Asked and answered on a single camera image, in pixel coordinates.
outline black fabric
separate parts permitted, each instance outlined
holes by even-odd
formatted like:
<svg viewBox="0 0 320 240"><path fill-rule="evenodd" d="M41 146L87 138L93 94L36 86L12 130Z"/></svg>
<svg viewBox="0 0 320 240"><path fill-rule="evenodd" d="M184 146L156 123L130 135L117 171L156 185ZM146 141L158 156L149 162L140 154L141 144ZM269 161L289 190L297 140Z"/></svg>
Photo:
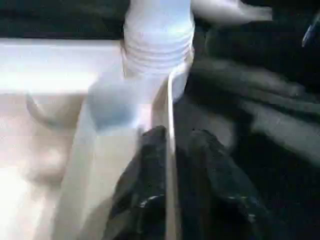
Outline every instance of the black fabric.
<svg viewBox="0 0 320 240"><path fill-rule="evenodd" d="M266 68L310 92L318 91L320 70L320 28L305 45L304 36L315 15L306 11L276 10L274 21L251 22L240 26L213 28L206 49L212 57L232 59L249 66Z"/></svg>
<svg viewBox="0 0 320 240"><path fill-rule="evenodd" d="M165 161L166 129L159 126L144 133L140 151L117 183L104 240L164 239ZM124 213L119 222L117 217Z"/></svg>

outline white surface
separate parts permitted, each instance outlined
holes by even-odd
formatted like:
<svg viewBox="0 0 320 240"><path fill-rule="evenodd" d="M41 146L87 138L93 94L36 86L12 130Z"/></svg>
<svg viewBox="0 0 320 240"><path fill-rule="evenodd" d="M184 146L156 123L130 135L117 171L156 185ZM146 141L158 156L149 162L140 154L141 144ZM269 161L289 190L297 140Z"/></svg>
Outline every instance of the white surface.
<svg viewBox="0 0 320 240"><path fill-rule="evenodd" d="M92 83L123 77L120 42L2 38L0 56L0 239L51 240L74 131L35 120L26 95L44 119L76 122Z"/></svg>
<svg viewBox="0 0 320 240"><path fill-rule="evenodd" d="M86 93L122 64L120 42L110 40L2 38L0 56L2 93Z"/></svg>
<svg viewBox="0 0 320 240"><path fill-rule="evenodd" d="M47 230L73 133L36 122L23 95L0 95L0 116L0 239L37 239Z"/></svg>

